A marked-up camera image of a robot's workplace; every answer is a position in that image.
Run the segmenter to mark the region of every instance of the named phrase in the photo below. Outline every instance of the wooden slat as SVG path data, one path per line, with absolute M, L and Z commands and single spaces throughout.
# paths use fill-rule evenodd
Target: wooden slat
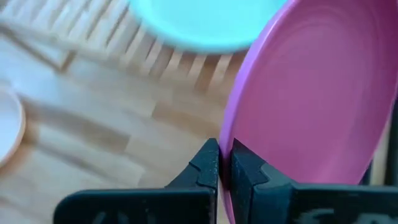
M 95 29 L 102 14 L 109 6 L 111 0 L 91 0 L 89 9 L 84 11 L 77 22 L 77 26 L 72 29 L 70 37 L 80 42 L 86 42 L 87 38 Z
M 207 91 L 220 58 L 220 55 L 207 56 L 205 63 L 203 64 L 203 68 L 200 71 L 199 77 L 195 83 L 196 91 L 201 93 L 205 93 Z
M 127 4 L 126 0 L 112 0 L 110 2 L 108 8 L 99 19 L 98 25 L 94 28 L 88 44 L 104 47 L 109 43 L 125 13 L 127 13 Z
M 117 55 L 125 54 L 135 38 L 138 28 L 139 23 L 130 13 L 126 13 L 113 38 L 109 41 L 107 51 Z
M 59 4 L 60 0 L 45 1 L 45 5 L 33 21 L 34 28 L 40 30 L 48 29 L 49 20 Z
M 22 6 L 23 0 L 9 0 L 2 10 L 1 16 L 12 18 L 19 12 Z
M 60 35 L 68 36 L 87 4 L 88 0 L 68 1 L 60 16 L 54 22 L 52 30 Z
M 160 78 L 169 64 L 172 55 L 173 48 L 163 45 L 158 57 L 156 58 L 155 64 L 153 64 L 149 72 L 149 76 Z
M 19 20 L 30 23 L 43 7 L 44 0 L 27 0 L 16 16 Z
M 128 59 L 128 67 L 130 66 L 138 66 L 141 65 L 147 56 L 149 55 L 149 52 L 155 42 L 155 37 L 150 35 L 140 27 L 138 30 L 136 38 L 132 41 L 131 48 L 127 50 L 127 56 L 130 53 L 132 54 L 131 59 Z

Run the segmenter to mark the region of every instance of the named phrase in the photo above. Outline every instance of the light wooden floorboard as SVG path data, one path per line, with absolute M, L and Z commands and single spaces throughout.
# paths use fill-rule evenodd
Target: light wooden floorboard
M 58 73 L 2 37 L 0 85 L 27 115 L 23 142 L 0 169 L 2 224 L 51 223 L 56 204 L 77 190 L 163 187 L 223 119 L 219 101 L 180 84 L 80 57 Z M 226 223 L 222 209 L 219 217 Z

